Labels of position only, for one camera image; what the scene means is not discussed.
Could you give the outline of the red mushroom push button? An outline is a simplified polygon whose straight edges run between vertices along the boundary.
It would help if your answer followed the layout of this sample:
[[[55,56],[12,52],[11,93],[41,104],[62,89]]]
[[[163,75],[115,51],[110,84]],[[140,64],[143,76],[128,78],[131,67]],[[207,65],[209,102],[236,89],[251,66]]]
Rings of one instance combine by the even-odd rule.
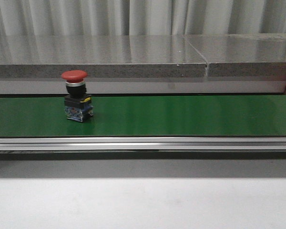
[[[87,94],[84,81],[87,73],[83,70],[71,70],[61,74],[66,81],[68,95],[64,97],[64,110],[69,120],[84,122],[93,116],[91,95]]]

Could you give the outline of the green conveyor belt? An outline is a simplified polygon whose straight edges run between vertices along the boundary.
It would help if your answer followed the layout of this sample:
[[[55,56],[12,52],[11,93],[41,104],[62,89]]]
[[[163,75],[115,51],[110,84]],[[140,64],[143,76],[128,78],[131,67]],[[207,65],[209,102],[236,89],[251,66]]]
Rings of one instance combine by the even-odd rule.
[[[93,117],[68,120],[61,97],[0,98],[0,137],[286,136],[286,95],[94,97]]]

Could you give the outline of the grey stone counter slab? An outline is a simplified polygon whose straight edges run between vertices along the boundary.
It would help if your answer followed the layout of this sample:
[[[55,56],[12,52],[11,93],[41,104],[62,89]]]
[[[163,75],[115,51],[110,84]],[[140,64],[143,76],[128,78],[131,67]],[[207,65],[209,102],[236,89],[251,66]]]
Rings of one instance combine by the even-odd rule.
[[[182,36],[0,36],[0,79],[54,79],[68,70],[90,78],[200,78],[205,69]]]

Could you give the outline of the white counter base panel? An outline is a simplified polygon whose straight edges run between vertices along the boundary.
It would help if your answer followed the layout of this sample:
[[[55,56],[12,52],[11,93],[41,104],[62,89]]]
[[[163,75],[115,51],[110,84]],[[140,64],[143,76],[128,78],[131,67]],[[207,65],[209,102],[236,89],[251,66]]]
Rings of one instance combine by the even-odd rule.
[[[89,94],[246,94],[283,93],[286,78],[90,78]],[[0,94],[66,94],[62,79],[0,79]]]

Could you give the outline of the grey pleated curtain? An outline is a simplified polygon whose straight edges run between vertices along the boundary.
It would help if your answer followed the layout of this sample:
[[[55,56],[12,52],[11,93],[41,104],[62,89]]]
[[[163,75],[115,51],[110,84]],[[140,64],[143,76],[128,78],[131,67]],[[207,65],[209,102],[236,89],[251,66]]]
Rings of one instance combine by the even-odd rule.
[[[286,0],[0,0],[0,35],[286,33]]]

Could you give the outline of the aluminium conveyor side rail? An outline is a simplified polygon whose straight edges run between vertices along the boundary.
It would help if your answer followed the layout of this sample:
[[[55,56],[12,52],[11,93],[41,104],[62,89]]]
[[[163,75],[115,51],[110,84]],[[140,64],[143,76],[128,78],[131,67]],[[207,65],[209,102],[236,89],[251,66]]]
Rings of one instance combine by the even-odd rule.
[[[0,138],[0,151],[261,151],[286,152],[286,137],[28,137]]]

